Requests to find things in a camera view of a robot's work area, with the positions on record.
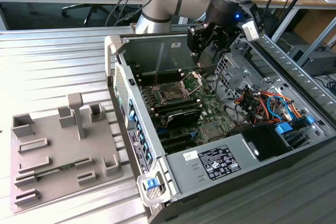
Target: metal slotted surface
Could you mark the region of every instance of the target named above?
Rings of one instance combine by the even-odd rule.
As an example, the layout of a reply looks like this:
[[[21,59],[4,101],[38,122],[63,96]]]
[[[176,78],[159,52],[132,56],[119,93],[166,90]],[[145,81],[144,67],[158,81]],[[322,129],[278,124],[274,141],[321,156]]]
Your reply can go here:
[[[104,38],[130,27],[0,32],[0,222],[147,223],[104,72]],[[65,94],[81,92],[85,107],[101,102],[121,159],[123,176],[31,210],[9,209],[12,114],[57,114]]]
[[[34,116],[52,114],[68,89],[83,92],[86,104],[103,102],[125,168],[117,182],[83,191],[70,198],[48,203],[24,214],[9,210],[9,133],[10,118],[3,109],[13,105],[0,96],[0,222],[1,223],[147,223],[137,186],[128,164],[117,117],[105,90],[103,40],[111,34],[130,33],[130,28],[85,28],[0,33],[1,91],[18,92],[23,106],[45,110]],[[90,37],[100,37],[93,42]],[[100,58],[88,63],[86,58]],[[37,100],[39,94],[43,99]],[[336,223],[336,142],[316,151],[298,164],[268,176],[241,190],[199,207],[169,223]]]
[[[258,42],[334,119],[336,119],[336,100],[333,96],[321,88],[301,68],[297,67],[293,60],[267,36],[263,36]],[[250,53],[252,54],[251,60],[266,76],[270,77],[275,74],[274,70],[267,65],[258,53],[253,49]]]
[[[115,75],[116,75],[116,87],[118,89],[118,94],[120,96],[122,106],[125,110],[125,114],[128,115],[128,91],[125,86],[125,80],[122,77],[121,71],[119,66],[115,68]]]

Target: slot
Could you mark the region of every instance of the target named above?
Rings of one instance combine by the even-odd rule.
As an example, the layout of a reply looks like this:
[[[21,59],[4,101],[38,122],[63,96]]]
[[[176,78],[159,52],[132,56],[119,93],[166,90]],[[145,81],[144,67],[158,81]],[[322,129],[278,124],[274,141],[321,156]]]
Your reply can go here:
[[[94,182],[95,180],[96,180],[95,170],[90,170],[85,173],[77,174],[77,182],[80,186],[90,182]]]
[[[29,175],[29,174],[31,174],[31,176],[29,177],[24,177],[24,178],[21,178],[22,176],[16,177],[14,180],[14,185],[16,185],[17,187],[20,187],[20,186],[28,185],[30,183],[37,182],[37,178],[34,176],[34,171],[31,171],[25,175]]]
[[[16,115],[12,118],[12,131],[16,137],[33,135],[31,124],[34,121],[29,114]]]
[[[100,103],[90,104],[89,112],[91,123],[106,119],[105,109],[101,106]]]
[[[36,165],[32,165],[32,166],[28,166],[28,167],[22,167],[23,165],[19,164],[19,170],[18,170],[18,172],[20,174],[26,173],[26,172],[30,172],[31,170],[36,170],[38,168],[42,168],[44,166],[48,166],[48,165],[50,165],[50,163],[51,163],[51,159],[48,156],[46,156],[44,162],[36,164]]]
[[[78,179],[82,179],[82,178],[86,178],[86,177],[89,177],[89,176],[92,176],[93,173],[92,172],[89,172],[89,173],[85,173],[85,174],[82,174],[82,175],[79,175],[77,176]]]
[[[15,196],[14,204],[17,206],[21,206],[23,204],[30,203],[36,200],[38,200],[38,190],[31,189]]]
[[[101,167],[105,176],[113,175],[117,173],[121,168],[115,155],[113,155],[113,158],[113,162],[106,162],[104,157],[101,158]]]
[[[19,144],[17,152],[25,153],[25,152],[30,152],[36,149],[44,148],[49,146],[47,138],[41,138],[33,141],[29,141],[23,144]]]
[[[84,157],[75,161],[76,169],[81,169],[83,167],[89,166],[93,164],[92,157]]]

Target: power supply label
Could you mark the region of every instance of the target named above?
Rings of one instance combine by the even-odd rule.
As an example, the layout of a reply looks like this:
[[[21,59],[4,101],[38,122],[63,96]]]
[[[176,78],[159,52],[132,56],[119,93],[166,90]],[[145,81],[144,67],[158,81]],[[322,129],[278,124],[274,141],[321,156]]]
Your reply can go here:
[[[240,170],[240,167],[227,147],[223,145],[198,154],[204,169],[212,180],[224,177]]]
[[[144,159],[142,150],[141,150],[141,144],[138,141],[137,135],[135,134],[134,130],[128,131],[128,136],[130,137],[130,141],[132,144],[133,152],[135,154],[135,158],[138,161],[138,166],[141,170],[141,174],[146,174],[149,171],[148,165],[146,163],[146,160]]]

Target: blue connector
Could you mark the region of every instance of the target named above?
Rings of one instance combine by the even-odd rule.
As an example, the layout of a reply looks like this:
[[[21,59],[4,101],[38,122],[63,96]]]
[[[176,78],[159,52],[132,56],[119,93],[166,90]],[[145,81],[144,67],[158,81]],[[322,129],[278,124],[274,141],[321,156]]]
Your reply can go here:
[[[160,181],[158,178],[150,178],[147,179],[143,182],[143,185],[145,186],[146,190],[150,190],[153,189],[155,187],[159,187],[160,186]]]
[[[144,142],[145,142],[145,137],[142,133],[140,133],[140,144],[143,145]]]
[[[315,122],[315,119],[311,115],[309,115],[307,116],[307,121],[308,123],[313,124]]]
[[[147,154],[146,159],[148,160],[148,162],[150,163],[152,160],[152,155],[150,153]]]
[[[275,129],[279,134],[285,134],[293,130],[292,126],[290,126],[289,123],[280,123]]]
[[[148,145],[147,145],[147,143],[144,143],[142,150],[143,150],[144,154],[146,154],[146,152],[147,152],[147,150],[148,150]]]
[[[134,117],[135,117],[135,111],[132,110],[132,111],[130,112],[130,115],[128,116],[128,118],[129,118],[130,121],[133,121],[133,120],[134,120]]]

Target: wire bundle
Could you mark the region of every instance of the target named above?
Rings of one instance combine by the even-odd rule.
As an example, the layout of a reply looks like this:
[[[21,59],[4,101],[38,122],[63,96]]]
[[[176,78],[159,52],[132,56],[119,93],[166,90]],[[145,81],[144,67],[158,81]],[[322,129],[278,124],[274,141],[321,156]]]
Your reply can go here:
[[[280,106],[283,106],[286,109],[292,119],[302,117],[296,109],[294,101],[282,94],[275,94],[268,91],[245,91],[242,96],[235,101],[235,103],[237,105],[244,104],[244,98],[247,99],[248,96],[251,97],[251,94],[255,92],[258,92],[259,96],[254,95],[252,97],[255,101],[259,102],[259,106],[254,106],[254,108],[251,108],[251,110],[247,113],[247,118],[249,118],[248,121],[250,123],[257,123],[261,121],[279,123],[287,121],[287,118],[281,116],[283,112]]]
[[[326,77],[313,77],[315,80],[319,80],[322,85],[328,89],[333,95],[336,95],[336,80],[335,79],[332,79],[328,74],[326,75]]]

